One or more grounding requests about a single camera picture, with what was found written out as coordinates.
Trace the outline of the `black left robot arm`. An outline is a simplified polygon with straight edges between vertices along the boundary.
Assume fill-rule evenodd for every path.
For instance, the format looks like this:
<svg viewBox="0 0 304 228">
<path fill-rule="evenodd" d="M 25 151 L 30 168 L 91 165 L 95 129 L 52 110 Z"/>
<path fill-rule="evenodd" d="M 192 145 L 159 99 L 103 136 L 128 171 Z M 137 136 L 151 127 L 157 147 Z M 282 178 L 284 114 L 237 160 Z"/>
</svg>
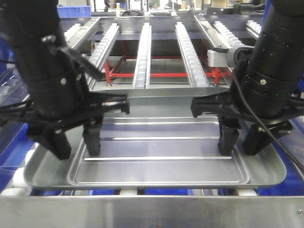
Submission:
<svg viewBox="0 0 304 228">
<path fill-rule="evenodd" d="M 89 91 L 86 75 L 100 80 L 101 73 L 67 45 L 57 1 L 1 1 L 0 34 L 14 52 L 30 95 L 0 109 L 1 125 L 27 123 L 27 136 L 61 160 L 71 153 L 66 131 L 82 126 L 89 154 L 98 155 L 104 114 L 129 113 L 128 97 Z"/>
</svg>

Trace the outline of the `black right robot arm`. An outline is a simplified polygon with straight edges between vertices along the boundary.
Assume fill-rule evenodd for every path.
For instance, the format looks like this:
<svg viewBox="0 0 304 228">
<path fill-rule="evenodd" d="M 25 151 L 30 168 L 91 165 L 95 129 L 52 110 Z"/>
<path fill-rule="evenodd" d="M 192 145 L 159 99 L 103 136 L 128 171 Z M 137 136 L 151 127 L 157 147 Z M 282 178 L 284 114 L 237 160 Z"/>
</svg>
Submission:
<svg viewBox="0 0 304 228">
<path fill-rule="evenodd" d="M 195 97 L 194 117 L 218 115 L 221 155 L 236 144 L 239 120 L 252 123 L 243 141 L 247 155 L 256 155 L 275 139 L 289 134 L 292 118 L 303 115 L 304 101 L 292 97 L 304 73 L 304 3 L 274 0 L 253 49 L 239 48 L 227 92 Z"/>
</svg>

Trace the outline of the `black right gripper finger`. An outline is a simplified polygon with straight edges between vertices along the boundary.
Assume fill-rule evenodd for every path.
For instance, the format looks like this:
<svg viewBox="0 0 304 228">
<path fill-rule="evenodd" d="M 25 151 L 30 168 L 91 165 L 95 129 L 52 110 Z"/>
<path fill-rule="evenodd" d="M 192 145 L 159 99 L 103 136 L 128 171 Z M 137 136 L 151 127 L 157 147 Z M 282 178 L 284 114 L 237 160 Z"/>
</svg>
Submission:
<svg viewBox="0 0 304 228">
<path fill-rule="evenodd" d="M 259 126 L 253 124 L 250 126 L 249 131 L 242 144 L 246 155 L 256 155 L 274 140 L 268 133 L 259 131 Z"/>
<path fill-rule="evenodd" d="M 238 130 L 241 129 L 238 119 L 218 116 L 219 141 L 218 148 L 222 156 L 230 156 L 239 137 Z"/>
</svg>

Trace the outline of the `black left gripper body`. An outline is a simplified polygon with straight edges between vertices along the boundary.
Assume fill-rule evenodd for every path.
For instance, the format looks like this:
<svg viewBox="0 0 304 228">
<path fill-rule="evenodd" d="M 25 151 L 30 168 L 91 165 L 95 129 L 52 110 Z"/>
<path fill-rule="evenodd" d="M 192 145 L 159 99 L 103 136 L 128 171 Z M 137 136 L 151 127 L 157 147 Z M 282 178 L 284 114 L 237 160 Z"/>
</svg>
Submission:
<svg viewBox="0 0 304 228">
<path fill-rule="evenodd" d="M 65 133 L 91 120 L 103 119 L 104 114 L 111 111 L 129 114 L 127 95 L 88 91 L 32 91 L 19 117 L 28 124 L 29 138 L 35 139 L 45 129 Z"/>
</svg>

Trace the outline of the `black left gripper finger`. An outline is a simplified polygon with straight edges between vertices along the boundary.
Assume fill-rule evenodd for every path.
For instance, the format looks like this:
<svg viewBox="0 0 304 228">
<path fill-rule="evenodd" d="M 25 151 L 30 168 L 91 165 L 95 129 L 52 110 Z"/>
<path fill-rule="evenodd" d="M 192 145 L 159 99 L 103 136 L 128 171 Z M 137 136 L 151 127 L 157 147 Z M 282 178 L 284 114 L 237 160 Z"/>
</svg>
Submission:
<svg viewBox="0 0 304 228">
<path fill-rule="evenodd" d="M 45 129 L 35 136 L 35 141 L 51 151 L 60 160 L 66 160 L 70 157 L 71 146 L 63 132 L 55 133 L 54 130 Z"/>
<path fill-rule="evenodd" d="M 100 153 L 100 132 L 103 119 L 91 120 L 84 124 L 83 138 L 90 156 L 97 156 Z"/>
</svg>

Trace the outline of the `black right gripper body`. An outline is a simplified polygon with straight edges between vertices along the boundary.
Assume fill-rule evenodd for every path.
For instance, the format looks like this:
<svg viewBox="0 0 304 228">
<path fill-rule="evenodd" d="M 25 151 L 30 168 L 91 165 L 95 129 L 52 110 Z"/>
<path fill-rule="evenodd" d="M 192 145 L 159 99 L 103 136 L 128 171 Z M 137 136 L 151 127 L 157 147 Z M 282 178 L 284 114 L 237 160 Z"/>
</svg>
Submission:
<svg viewBox="0 0 304 228">
<path fill-rule="evenodd" d="M 256 123 L 264 131 L 304 115 L 304 100 L 289 94 L 222 92 L 193 98 L 190 106 L 193 117 L 204 113 Z"/>
</svg>

